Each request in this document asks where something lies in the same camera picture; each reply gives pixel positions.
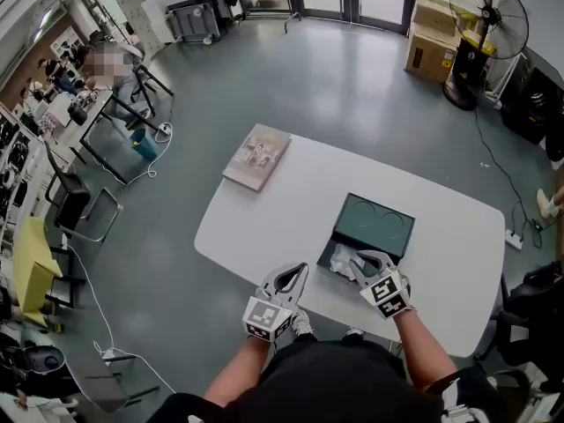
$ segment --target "power strip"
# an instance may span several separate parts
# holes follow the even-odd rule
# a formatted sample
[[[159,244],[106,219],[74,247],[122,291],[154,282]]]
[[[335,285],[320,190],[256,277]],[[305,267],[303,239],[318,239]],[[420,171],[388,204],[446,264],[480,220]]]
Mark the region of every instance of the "power strip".
[[[505,231],[505,242],[517,250],[521,250],[523,247],[523,239],[509,229]]]

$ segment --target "black shirt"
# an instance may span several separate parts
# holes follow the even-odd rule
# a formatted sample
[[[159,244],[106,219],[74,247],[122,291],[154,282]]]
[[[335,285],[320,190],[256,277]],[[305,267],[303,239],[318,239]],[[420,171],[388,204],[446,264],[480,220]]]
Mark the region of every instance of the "black shirt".
[[[272,359],[257,387],[227,407],[177,394],[149,421],[185,422],[195,415],[206,423],[441,423],[447,408],[461,404],[479,409],[481,423],[505,421],[497,391],[476,368],[421,392],[406,381],[402,361],[377,344],[297,342]]]
[[[53,71],[55,70],[55,67],[58,65],[58,61],[57,60],[49,60],[47,61],[47,65],[45,66],[45,74],[50,77],[50,75],[53,73]],[[64,67],[61,66],[59,68],[59,70],[56,72],[55,77],[60,78],[63,75],[64,72]]]

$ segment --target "gray floor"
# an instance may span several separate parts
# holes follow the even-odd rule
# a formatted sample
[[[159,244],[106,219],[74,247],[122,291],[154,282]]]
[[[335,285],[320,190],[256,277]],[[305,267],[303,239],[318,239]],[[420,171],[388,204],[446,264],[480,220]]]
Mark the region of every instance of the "gray floor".
[[[480,143],[474,114],[450,105],[440,85],[404,72],[405,48],[406,39],[397,34],[307,19],[293,22],[288,35],[280,21],[243,22],[210,47],[176,44],[159,54],[153,70],[176,96],[174,139],[155,167],[157,176],[124,188],[88,155],[87,167],[77,165],[92,190],[107,186],[124,205],[101,246],[72,242],[116,347],[145,356],[177,391],[201,394],[245,338],[241,315],[253,287],[201,257],[194,237],[222,169],[258,122],[455,189],[500,209],[511,226],[516,196]],[[160,98],[156,119],[164,121],[168,102],[165,94]],[[538,218],[536,189],[553,189],[545,154],[483,106],[479,123],[528,213]],[[123,151],[114,131],[100,126],[93,143],[105,139],[108,158],[129,165],[124,167],[128,176],[147,166]],[[101,216],[83,230],[99,229],[107,213],[102,205]],[[520,231],[521,212],[516,219]],[[49,236],[56,232],[51,229]],[[523,251],[506,248],[503,271],[509,287],[554,259],[553,228],[543,238],[543,248],[535,249],[527,229]],[[63,349],[90,347],[95,339],[109,347],[90,291],[84,288],[78,300],[80,309],[72,312],[57,343]],[[318,315],[312,320],[322,338],[337,337],[344,329]],[[139,360],[127,368],[133,370],[127,380],[132,392],[158,382]],[[115,421],[142,421],[166,396],[161,389]]]

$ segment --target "cardboard box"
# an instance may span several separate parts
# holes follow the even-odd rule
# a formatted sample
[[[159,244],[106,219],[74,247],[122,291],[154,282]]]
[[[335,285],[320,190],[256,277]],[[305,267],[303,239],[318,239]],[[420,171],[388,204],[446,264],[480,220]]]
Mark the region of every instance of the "cardboard box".
[[[413,23],[404,69],[419,77],[444,83],[455,61],[460,36]]]
[[[456,34],[456,24],[450,8],[431,0],[416,0],[412,22],[428,26],[450,36]]]

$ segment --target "door frame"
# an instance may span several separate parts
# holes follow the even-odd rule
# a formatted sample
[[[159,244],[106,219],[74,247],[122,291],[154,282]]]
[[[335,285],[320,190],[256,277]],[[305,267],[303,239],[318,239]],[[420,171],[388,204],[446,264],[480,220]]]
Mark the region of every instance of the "door frame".
[[[412,19],[415,0],[404,0],[401,24],[361,15],[360,0],[340,0],[341,12],[306,8],[304,0],[293,0],[292,4],[294,8],[297,8],[298,11],[306,17],[342,20],[344,22],[351,22],[400,34],[407,34]]]

